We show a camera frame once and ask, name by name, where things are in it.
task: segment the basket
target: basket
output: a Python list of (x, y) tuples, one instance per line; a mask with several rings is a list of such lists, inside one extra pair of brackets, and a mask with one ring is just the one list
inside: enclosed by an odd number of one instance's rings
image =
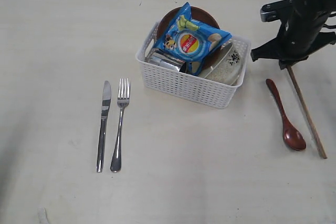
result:
[(207, 80), (187, 73), (180, 73), (145, 62), (145, 52), (150, 43), (156, 40), (156, 22), (135, 58), (140, 63), (143, 83), (147, 88), (161, 91), (189, 101), (208, 105), (217, 109), (227, 107), (237, 88), (243, 84), (251, 42), (239, 36), (232, 36), (230, 41), (239, 52), (243, 66), (234, 86)]

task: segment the wooden chopstick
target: wooden chopstick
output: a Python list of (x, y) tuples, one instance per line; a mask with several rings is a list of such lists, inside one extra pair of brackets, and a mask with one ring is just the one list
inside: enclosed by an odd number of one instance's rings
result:
[(319, 134), (317, 133), (315, 125), (314, 125), (314, 123), (313, 123), (313, 121), (312, 121), (312, 119), (310, 117), (310, 114), (309, 114), (308, 108), (306, 106), (306, 103), (305, 103), (305, 101), (303, 99), (301, 90), (300, 90), (299, 85), (298, 85), (298, 83), (296, 81), (296, 78), (294, 76), (294, 72), (292, 70), (292, 67), (291, 66), (287, 66), (287, 70), (288, 70), (290, 79), (292, 80), (292, 83), (294, 85), (294, 88), (296, 90), (296, 93), (298, 94), (298, 97), (299, 97), (300, 103), (302, 105), (303, 111), (305, 112), (305, 116), (306, 116), (306, 118), (308, 120), (308, 124), (310, 126), (310, 130), (313, 133), (313, 136), (314, 136), (314, 139), (315, 139), (315, 142), (316, 142), (316, 146), (317, 146), (317, 150), (318, 150), (318, 152), (319, 152), (319, 154), (320, 154), (320, 156), (322, 158), (327, 158), (327, 155), (326, 155), (326, 153), (324, 151), (324, 148), (323, 148), (323, 145), (321, 143)]

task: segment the wooden spoon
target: wooden spoon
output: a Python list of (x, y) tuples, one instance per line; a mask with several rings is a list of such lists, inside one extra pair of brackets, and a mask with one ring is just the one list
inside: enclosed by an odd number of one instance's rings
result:
[(277, 86), (275, 86), (275, 83), (271, 79), (266, 79), (266, 85), (273, 94), (282, 117), (282, 137), (284, 142), (295, 151), (303, 151), (306, 149), (306, 142), (301, 133), (289, 122), (285, 110), (283, 109)]

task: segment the snack bag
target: snack bag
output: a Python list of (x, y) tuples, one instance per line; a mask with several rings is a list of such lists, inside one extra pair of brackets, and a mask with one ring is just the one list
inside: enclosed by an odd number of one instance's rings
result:
[(170, 21), (153, 47), (186, 61), (188, 72), (196, 76), (202, 69), (205, 57), (231, 37), (226, 31), (192, 19), (191, 7), (187, 2)]

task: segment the brown bowl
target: brown bowl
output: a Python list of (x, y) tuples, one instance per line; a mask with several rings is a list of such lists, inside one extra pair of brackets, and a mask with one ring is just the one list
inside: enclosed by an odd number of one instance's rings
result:
[[(179, 10), (180, 10), (180, 7), (175, 8), (171, 10), (170, 12), (168, 12), (163, 17), (157, 29), (158, 31), (156, 33), (156, 39), (159, 39), (163, 35), (164, 31), (169, 25), (169, 22), (174, 18), (174, 16)], [(207, 13), (206, 11), (198, 7), (191, 6), (191, 16), (195, 20), (199, 20), (203, 23), (206, 23), (207, 25), (210, 25), (212, 27), (219, 29), (219, 25), (217, 21), (209, 13)], [(220, 47), (219, 47), (211, 55), (208, 55), (205, 58), (203, 69), (210, 67), (217, 60), (220, 54), (221, 53), (220, 53)]]

